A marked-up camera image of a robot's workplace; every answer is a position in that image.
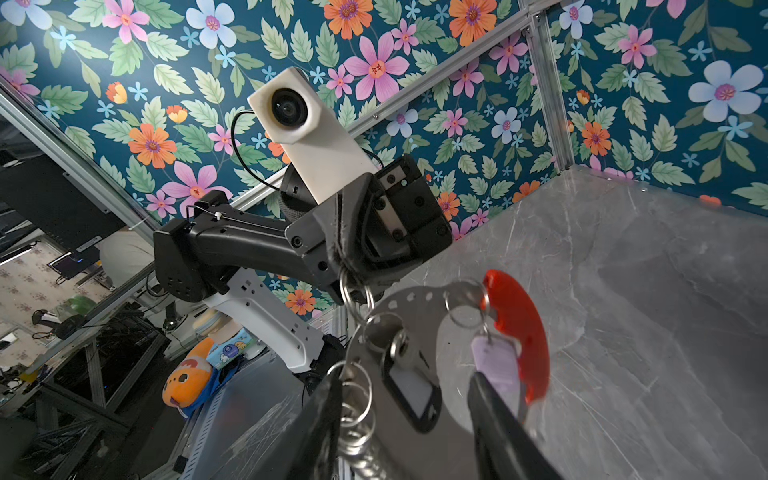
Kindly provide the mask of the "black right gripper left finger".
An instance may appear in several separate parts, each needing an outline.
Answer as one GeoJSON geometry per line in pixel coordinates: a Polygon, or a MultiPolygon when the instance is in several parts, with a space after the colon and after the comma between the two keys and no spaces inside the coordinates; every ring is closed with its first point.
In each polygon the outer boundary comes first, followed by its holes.
{"type": "Polygon", "coordinates": [[[251,474],[252,479],[332,479],[341,423],[342,382],[327,375],[274,449],[251,474]]]}

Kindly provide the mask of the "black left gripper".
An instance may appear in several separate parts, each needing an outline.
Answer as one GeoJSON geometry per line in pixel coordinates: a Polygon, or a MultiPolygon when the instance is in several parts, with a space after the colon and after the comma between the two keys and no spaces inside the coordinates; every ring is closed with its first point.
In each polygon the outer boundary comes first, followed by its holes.
{"type": "Polygon", "coordinates": [[[452,243],[448,221],[409,154],[290,221],[285,238],[296,256],[286,275],[328,292],[335,303],[343,302],[343,273],[378,297],[452,243]]]}

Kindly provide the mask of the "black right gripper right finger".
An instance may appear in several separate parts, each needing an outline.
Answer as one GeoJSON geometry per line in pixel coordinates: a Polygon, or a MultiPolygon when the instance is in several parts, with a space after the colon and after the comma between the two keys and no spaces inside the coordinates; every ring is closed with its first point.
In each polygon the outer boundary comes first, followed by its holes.
{"type": "Polygon", "coordinates": [[[563,479],[483,373],[472,375],[467,403],[480,479],[563,479]]]}

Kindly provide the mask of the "steel keyring with red handle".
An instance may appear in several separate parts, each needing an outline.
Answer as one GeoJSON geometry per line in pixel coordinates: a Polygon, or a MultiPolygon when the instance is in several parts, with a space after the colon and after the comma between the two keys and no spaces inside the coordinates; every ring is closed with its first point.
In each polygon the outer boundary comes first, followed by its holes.
{"type": "Polygon", "coordinates": [[[357,478],[480,479],[467,399],[477,372],[471,342],[481,334],[515,345],[522,394],[512,415],[539,449],[530,415],[549,389],[547,335],[521,284],[490,270],[479,281],[396,291],[361,321],[346,360],[335,366],[342,382],[338,451],[357,478]],[[387,391],[385,356],[440,387],[443,406],[431,432],[416,432],[387,391]]]}

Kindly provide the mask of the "black car key fob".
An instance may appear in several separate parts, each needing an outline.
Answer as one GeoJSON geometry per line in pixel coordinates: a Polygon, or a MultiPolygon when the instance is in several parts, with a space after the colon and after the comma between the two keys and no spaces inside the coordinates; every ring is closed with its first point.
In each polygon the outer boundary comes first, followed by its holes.
{"type": "Polygon", "coordinates": [[[431,432],[442,411],[442,391],[419,371],[404,368],[392,358],[382,360],[384,386],[393,397],[411,427],[418,433],[431,432]]]}

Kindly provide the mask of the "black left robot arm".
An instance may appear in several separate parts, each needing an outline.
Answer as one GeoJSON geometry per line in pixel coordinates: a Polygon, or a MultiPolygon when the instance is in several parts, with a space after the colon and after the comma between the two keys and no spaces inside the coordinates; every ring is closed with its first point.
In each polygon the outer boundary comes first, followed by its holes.
{"type": "Polygon", "coordinates": [[[234,208],[221,191],[205,194],[185,218],[155,232],[155,272],[176,298],[203,302],[242,325],[313,391],[342,358],[341,342],[281,312],[259,273],[306,282],[340,305],[370,306],[453,236],[409,155],[315,203],[289,168],[279,197],[285,216],[277,220],[234,208]]]}

